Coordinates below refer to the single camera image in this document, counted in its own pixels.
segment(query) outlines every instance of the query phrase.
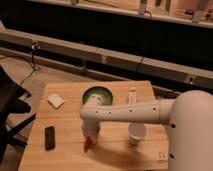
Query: cup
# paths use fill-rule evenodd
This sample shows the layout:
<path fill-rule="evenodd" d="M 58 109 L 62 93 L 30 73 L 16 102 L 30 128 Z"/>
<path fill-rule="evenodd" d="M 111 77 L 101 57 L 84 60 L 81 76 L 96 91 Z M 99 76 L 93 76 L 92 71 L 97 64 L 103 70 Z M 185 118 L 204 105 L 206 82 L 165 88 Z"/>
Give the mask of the cup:
<path fill-rule="evenodd" d="M 137 145 L 146 136 L 146 127 L 143 123 L 129 124 L 129 141 L 132 145 Z"/>

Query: small white cup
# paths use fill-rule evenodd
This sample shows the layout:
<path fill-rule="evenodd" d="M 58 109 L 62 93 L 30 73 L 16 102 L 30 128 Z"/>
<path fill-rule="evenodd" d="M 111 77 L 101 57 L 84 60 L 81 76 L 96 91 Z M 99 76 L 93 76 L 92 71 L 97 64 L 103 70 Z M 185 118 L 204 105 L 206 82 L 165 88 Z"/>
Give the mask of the small white cup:
<path fill-rule="evenodd" d="M 137 145 L 146 136 L 146 127 L 143 123 L 129 124 L 129 141 L 132 145 Z"/>

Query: wooden table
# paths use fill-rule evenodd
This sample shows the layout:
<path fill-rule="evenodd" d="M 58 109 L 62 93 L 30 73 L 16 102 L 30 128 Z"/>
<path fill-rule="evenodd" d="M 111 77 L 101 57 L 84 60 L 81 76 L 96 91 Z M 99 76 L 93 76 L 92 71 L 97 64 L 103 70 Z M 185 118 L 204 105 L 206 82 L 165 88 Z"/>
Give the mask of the wooden table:
<path fill-rule="evenodd" d="M 51 83 L 44 90 L 36 120 L 19 171 L 108 171 L 167 169 L 168 141 L 165 128 L 146 125 L 148 133 L 137 147 L 129 145 L 128 123 L 102 123 L 98 144 L 84 153 L 79 110 L 82 95 L 90 87 L 109 88 L 113 105 L 127 103 L 128 91 L 135 87 L 138 101 L 154 99 L 148 81 Z M 47 97 L 57 93 L 65 104 L 55 110 Z M 45 151 L 44 129 L 55 126 L 56 148 Z"/>

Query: chair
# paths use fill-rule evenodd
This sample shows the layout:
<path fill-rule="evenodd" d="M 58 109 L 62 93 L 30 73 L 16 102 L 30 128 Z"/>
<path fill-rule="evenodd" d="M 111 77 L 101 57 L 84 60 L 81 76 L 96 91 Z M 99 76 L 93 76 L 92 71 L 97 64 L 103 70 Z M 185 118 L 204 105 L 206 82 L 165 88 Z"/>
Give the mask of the chair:
<path fill-rule="evenodd" d="M 31 107 L 24 101 L 18 99 L 26 91 L 27 90 L 13 82 L 0 66 L 0 164 L 2 163 L 8 144 L 22 147 L 27 145 L 26 142 L 14 136 L 35 119 L 35 114 L 10 130 L 6 127 L 6 120 L 10 113 L 30 112 Z"/>

